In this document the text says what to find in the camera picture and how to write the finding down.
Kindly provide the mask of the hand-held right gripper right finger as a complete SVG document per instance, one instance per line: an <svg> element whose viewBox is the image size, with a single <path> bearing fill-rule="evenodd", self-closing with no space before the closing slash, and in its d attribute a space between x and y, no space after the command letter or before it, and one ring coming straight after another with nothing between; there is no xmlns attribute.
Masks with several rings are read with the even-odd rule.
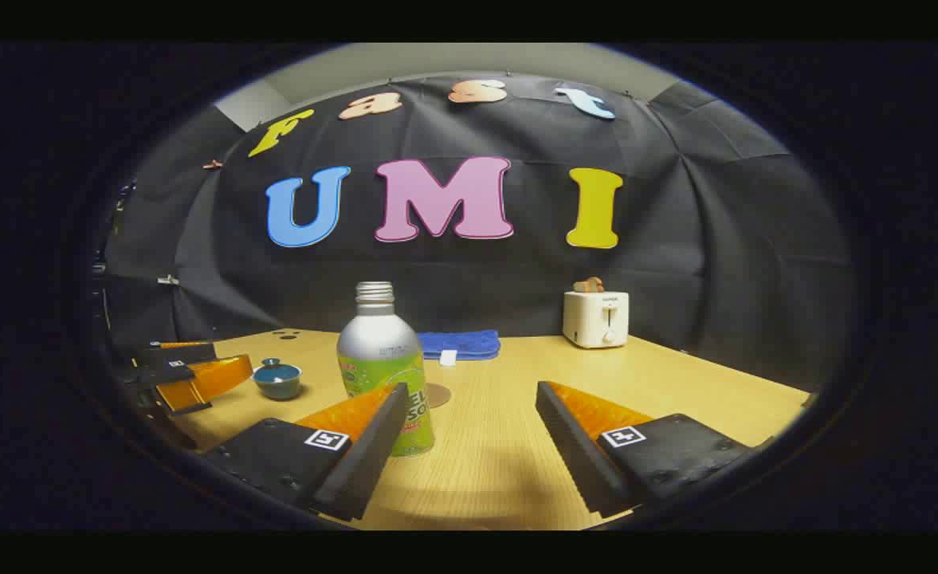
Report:
<svg viewBox="0 0 938 574"><path fill-rule="evenodd" d="M746 446L687 414L652 418L552 381L538 382L536 411L587 509L603 518L660 509L770 446Z"/></svg>

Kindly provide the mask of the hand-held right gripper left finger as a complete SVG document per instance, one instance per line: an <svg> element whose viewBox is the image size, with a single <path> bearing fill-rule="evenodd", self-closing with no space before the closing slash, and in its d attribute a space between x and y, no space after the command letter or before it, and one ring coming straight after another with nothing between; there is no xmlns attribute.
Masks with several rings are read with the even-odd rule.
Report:
<svg viewBox="0 0 938 574"><path fill-rule="evenodd" d="M291 509L360 519L402 432L407 400L406 383L386 383L298 422L261 420L202 460Z"/></svg>

